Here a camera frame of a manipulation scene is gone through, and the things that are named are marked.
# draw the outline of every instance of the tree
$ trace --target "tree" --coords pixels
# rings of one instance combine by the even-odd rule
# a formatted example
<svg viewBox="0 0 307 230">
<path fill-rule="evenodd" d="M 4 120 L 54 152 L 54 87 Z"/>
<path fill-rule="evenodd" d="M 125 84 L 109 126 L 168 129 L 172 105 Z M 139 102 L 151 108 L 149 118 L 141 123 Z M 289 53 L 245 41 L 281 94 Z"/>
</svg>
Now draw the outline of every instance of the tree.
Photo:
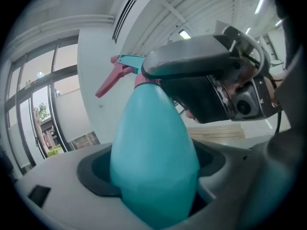
<svg viewBox="0 0 307 230">
<path fill-rule="evenodd" d="M 37 130 L 37 136 L 46 154 L 48 154 L 49 149 L 46 145 L 46 142 L 43 136 L 43 131 L 42 131 L 42 128 L 40 127 L 40 123 L 48 116 L 50 116 L 50 114 L 47 113 L 47 105 L 45 103 L 41 103 L 38 105 L 38 108 L 37 107 L 34 108 L 34 120 L 35 120 L 35 126 Z"/>
</svg>

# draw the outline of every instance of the teal spray bottle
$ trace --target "teal spray bottle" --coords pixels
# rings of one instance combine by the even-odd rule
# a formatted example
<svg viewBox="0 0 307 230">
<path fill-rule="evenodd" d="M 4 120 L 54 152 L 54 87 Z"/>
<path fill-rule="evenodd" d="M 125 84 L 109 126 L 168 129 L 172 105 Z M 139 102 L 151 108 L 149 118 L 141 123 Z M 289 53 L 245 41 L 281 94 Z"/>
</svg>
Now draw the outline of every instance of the teal spray bottle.
<svg viewBox="0 0 307 230">
<path fill-rule="evenodd" d="M 200 168 L 196 151 L 174 104 L 141 74 L 144 57 L 112 57 L 114 69 L 97 91 L 102 97 L 129 73 L 137 74 L 114 137 L 110 177 L 125 205 L 154 229 L 186 219 Z"/>
</svg>

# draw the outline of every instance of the spray bottle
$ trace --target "spray bottle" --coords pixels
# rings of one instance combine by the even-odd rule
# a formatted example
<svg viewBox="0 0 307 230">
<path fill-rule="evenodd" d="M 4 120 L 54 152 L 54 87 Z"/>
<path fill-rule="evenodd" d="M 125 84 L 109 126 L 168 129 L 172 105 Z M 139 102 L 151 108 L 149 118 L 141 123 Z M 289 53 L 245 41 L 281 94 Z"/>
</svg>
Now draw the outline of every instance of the spray bottle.
<svg viewBox="0 0 307 230">
<path fill-rule="evenodd" d="M 144 57 L 112 57 L 114 69 L 98 98 L 129 73 L 137 74 L 112 145 L 111 183 L 125 205 L 154 229 L 186 219 L 195 193 L 199 162 L 174 104 L 159 86 L 141 74 Z"/>
</svg>

